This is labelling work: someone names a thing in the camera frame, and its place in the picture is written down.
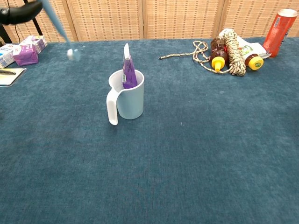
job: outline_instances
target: wicker wall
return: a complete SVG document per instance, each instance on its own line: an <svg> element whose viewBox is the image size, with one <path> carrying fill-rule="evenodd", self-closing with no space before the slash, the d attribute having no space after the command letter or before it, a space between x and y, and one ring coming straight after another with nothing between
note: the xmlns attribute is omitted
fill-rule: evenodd
<svg viewBox="0 0 299 224"><path fill-rule="evenodd" d="M23 0L9 0L22 6ZM241 37L266 36L279 9L299 0L50 0L72 41L213 38L223 28ZM7 7L7 0L0 0ZM49 42L64 42L47 14L37 22ZM14 26L5 26L14 42ZM17 25L20 39L37 35L32 21ZM299 18L289 37L299 36Z"/></svg>

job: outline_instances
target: pen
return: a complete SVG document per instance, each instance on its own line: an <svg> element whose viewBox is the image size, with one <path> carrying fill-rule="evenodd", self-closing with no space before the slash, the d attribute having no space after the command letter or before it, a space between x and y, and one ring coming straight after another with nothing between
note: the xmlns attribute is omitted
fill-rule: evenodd
<svg viewBox="0 0 299 224"><path fill-rule="evenodd" d="M13 71L0 70L0 75L15 75Z"/></svg>

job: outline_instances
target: yellow cap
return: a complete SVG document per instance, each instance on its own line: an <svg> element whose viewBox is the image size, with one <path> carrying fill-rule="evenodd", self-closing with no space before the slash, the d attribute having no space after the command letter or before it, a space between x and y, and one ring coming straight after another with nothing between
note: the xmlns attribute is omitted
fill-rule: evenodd
<svg viewBox="0 0 299 224"><path fill-rule="evenodd" d="M212 67L215 71L220 71L225 65L225 60L223 57L215 57L212 60Z"/></svg>
<svg viewBox="0 0 299 224"><path fill-rule="evenodd" d="M263 59L259 56L256 56L249 61L248 66L252 70L258 70L263 66Z"/></svg>

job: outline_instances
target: light blue stick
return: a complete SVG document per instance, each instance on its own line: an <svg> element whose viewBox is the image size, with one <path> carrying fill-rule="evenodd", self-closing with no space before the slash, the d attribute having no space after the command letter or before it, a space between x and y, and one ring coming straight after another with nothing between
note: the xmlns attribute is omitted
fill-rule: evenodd
<svg viewBox="0 0 299 224"><path fill-rule="evenodd" d="M79 61L80 60L80 53L79 53L79 51L77 49L74 49L74 46L73 46L72 42L67 37L66 32L64 31L64 28L61 25L58 17L56 16L56 14L55 14L55 12L53 10L53 7L49 3L49 1L48 0L38 0L38 1L42 2L44 10L47 13L47 15L49 16L49 18L51 19L51 21L54 24L56 30L65 39L65 41L67 41L69 43L70 48L71 48L68 51L68 57L69 57L69 59L75 59L76 61Z"/></svg>

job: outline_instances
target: woven panel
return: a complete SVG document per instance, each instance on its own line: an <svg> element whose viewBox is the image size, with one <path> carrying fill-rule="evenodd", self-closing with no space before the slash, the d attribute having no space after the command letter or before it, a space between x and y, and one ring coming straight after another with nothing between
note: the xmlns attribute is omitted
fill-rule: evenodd
<svg viewBox="0 0 299 224"><path fill-rule="evenodd" d="M233 28L241 37L265 37L277 11L283 8L299 10L299 0L229 0L221 28ZM298 36L299 19L288 37Z"/></svg>
<svg viewBox="0 0 299 224"><path fill-rule="evenodd" d="M212 38L219 0L146 0L149 39Z"/></svg>
<svg viewBox="0 0 299 224"><path fill-rule="evenodd" d="M142 6L138 0L70 0L76 30L83 41L143 38Z"/></svg>
<svg viewBox="0 0 299 224"><path fill-rule="evenodd" d="M68 35L68 37L71 40L74 40L73 35L71 33L71 29L69 27L69 23L66 19L64 7L61 0L50 0L51 5L54 8L55 13L59 17L63 27L65 28L65 31ZM2 6L7 7L7 1L6 0L0 0L0 4ZM20 7L24 5L23 0L9 0L9 5L11 7ZM36 20L41 28L41 31L43 35L45 35L45 38L48 42L64 42L63 37L60 36L60 34L56 31L54 25L48 18L47 14L44 10L40 12L40 14L36 17ZM12 39L19 41L14 25L9 25L8 28L11 30L11 33L13 34ZM33 21L29 21L26 23L18 24L17 25L17 31L20 36L21 41L25 39L28 35L38 35L38 32L34 26Z"/></svg>

